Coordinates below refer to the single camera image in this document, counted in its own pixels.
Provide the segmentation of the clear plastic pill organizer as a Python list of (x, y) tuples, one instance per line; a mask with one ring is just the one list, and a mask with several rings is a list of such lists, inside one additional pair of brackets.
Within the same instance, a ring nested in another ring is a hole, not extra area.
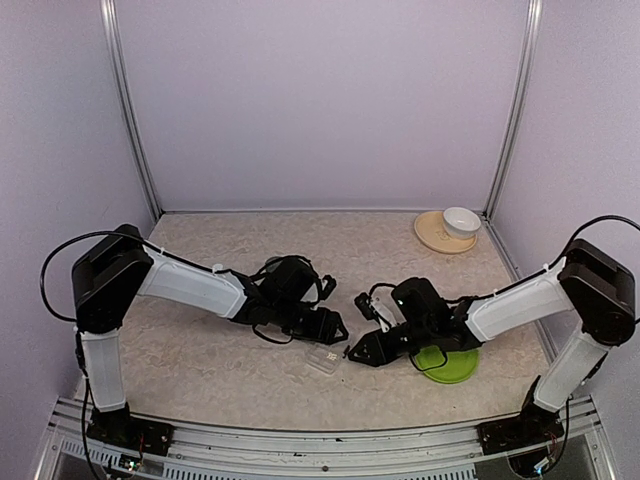
[[(347, 352), (348, 345), (315, 345), (305, 354), (305, 364), (315, 372), (322, 373), (326, 376), (334, 376), (341, 371)], [(327, 353), (336, 354), (338, 357), (337, 360), (329, 361), (326, 359)]]

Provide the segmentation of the orange pill bottle grey cap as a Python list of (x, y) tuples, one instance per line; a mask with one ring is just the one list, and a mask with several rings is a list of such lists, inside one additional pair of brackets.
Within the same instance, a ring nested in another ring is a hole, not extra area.
[(264, 265), (265, 272), (266, 273), (274, 272), (278, 268), (278, 266), (281, 264), (281, 262), (282, 262), (281, 257), (273, 257), (268, 259)]

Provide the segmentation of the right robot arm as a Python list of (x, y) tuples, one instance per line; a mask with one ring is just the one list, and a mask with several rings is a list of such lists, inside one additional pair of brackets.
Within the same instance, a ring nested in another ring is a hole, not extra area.
[(448, 304), (426, 278), (411, 277), (391, 290), (404, 320), (362, 293), (355, 304), (380, 327), (366, 333), (349, 351), (350, 360), (371, 367), (436, 346), (443, 352), (473, 350), (495, 337), (539, 319), (575, 312), (580, 324), (535, 382), (531, 406), (513, 419), (511, 433), (523, 444), (535, 442), (608, 352), (631, 339), (636, 328), (632, 272), (584, 239), (570, 242), (564, 254), (532, 276), (488, 296)]

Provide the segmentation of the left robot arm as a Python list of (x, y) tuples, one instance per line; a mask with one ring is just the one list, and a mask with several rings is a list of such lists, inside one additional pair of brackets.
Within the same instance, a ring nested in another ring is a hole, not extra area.
[(99, 243), (71, 270), (76, 338), (99, 424), (118, 444), (140, 434), (139, 421), (126, 412), (119, 338), (138, 296), (204, 310), (254, 332), (274, 325), (289, 340), (333, 345), (349, 337), (341, 315), (323, 305), (336, 280), (320, 276), (301, 255), (273, 257), (246, 275), (183, 259), (144, 240), (130, 224), (96, 236)]

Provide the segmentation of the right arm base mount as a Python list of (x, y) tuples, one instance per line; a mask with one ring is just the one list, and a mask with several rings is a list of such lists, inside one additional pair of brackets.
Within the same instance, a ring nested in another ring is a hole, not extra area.
[(565, 434), (557, 410), (548, 411), (534, 404), (534, 392), (539, 380), (540, 377), (537, 377), (529, 388), (517, 415), (483, 422), (476, 427), (484, 455), (536, 445)]

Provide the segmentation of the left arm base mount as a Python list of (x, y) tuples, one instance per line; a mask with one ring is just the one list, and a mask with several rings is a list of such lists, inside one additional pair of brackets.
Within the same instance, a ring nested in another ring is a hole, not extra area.
[(175, 427), (159, 420), (132, 415), (129, 404), (94, 407), (84, 437), (139, 454), (166, 457)]

